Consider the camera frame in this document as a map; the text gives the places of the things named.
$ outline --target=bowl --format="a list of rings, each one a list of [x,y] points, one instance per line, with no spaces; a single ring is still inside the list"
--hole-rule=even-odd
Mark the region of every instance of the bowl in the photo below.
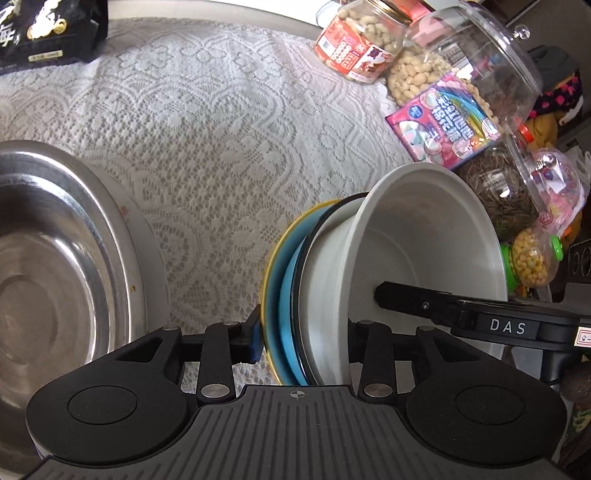
[[[283,351],[279,328],[279,297],[281,284],[291,257],[314,224],[337,200],[330,200],[312,207],[300,215],[277,242],[265,269],[261,293],[261,326],[267,359],[278,382],[282,385],[298,385],[296,376]]]
[[[355,215],[366,195],[367,193],[352,195],[326,209],[318,218],[312,230],[299,244],[285,271],[279,299],[279,328],[283,352],[298,385],[318,384],[314,373],[311,371],[301,341],[302,335],[306,335],[307,332],[300,332],[300,281],[306,256],[314,239],[322,232],[334,228],[347,218]]]
[[[374,320],[409,335],[432,325],[380,309],[374,291],[383,281],[507,299],[494,228],[475,194],[446,168],[413,163],[390,172],[354,217],[312,245],[301,279],[300,323],[320,384],[351,383],[348,319]],[[502,345],[467,341],[502,355]]]
[[[164,265],[135,202],[62,150],[0,144],[0,478],[40,458],[25,425],[46,383],[168,323]]]

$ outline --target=stainless steel bowl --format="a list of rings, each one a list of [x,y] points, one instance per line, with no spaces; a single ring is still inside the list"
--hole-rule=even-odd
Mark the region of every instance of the stainless steel bowl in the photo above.
[[[2,480],[39,462],[25,425],[39,388],[168,323],[151,229],[122,187],[93,171],[49,145],[0,143]]]

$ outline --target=green lid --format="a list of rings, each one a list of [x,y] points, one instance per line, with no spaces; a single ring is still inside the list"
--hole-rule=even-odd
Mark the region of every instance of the green lid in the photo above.
[[[509,256],[511,255],[511,249],[509,248],[509,245],[501,245],[501,254],[503,255],[503,264],[505,265],[505,278],[507,280],[507,290],[509,291],[509,293],[513,293],[515,289],[519,286],[519,282],[515,278],[515,274],[513,273],[513,269],[511,268],[511,262],[509,261]]]
[[[552,245],[552,250],[554,250],[554,256],[556,257],[556,260],[562,262],[562,259],[564,258],[564,251],[562,250],[560,238],[558,238],[556,235],[552,235],[550,237],[550,244]]]

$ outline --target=yellow label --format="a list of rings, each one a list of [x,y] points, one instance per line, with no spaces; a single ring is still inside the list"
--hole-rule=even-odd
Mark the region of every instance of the yellow label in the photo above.
[[[40,61],[40,60],[49,60],[49,59],[58,59],[59,57],[64,56],[63,50],[56,50],[56,51],[48,51],[45,53],[39,53],[37,55],[30,55],[29,61]]]

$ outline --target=white tablecloth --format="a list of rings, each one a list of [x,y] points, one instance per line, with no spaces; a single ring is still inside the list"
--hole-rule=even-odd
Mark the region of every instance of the white tablecloth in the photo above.
[[[246,318],[300,212],[410,161],[381,114],[384,90],[325,68],[307,40],[193,20],[110,29],[90,64],[0,77],[0,140],[53,144],[133,194],[185,333]],[[239,385],[274,381],[264,361],[235,375]],[[195,379],[189,368],[184,388]]]

